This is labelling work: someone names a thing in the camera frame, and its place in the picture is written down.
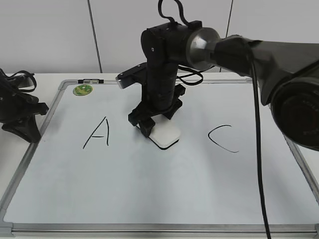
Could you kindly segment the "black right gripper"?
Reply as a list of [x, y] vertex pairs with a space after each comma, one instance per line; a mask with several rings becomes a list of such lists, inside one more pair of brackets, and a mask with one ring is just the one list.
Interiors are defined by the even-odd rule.
[[159, 67], [147, 64], [147, 80], [142, 85], [142, 101], [128, 116], [133, 126], [139, 124], [144, 137], [149, 137], [155, 126], [151, 117], [163, 115], [171, 120], [182, 107], [179, 96], [185, 93], [185, 87], [175, 84], [177, 69], [176, 63], [164, 63]]

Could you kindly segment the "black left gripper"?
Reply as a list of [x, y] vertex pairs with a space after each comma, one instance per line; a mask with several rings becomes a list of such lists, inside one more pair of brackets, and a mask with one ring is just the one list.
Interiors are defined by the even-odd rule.
[[37, 87], [33, 73], [25, 70], [7, 75], [0, 71], [0, 122], [2, 130], [13, 133], [29, 143], [41, 139], [35, 116], [44, 116], [49, 107], [31, 95]]

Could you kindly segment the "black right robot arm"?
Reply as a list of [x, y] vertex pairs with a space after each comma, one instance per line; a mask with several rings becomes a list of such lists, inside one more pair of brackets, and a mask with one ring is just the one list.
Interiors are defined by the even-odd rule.
[[147, 59], [134, 75], [144, 89], [142, 102], [129, 114], [145, 136], [153, 116], [171, 118], [184, 90], [175, 85], [178, 68], [205, 71], [217, 66], [254, 80], [260, 100], [270, 106], [280, 131], [303, 147], [319, 148], [319, 46], [251, 40], [239, 35], [221, 38], [200, 21], [188, 26], [166, 23], [142, 32]]

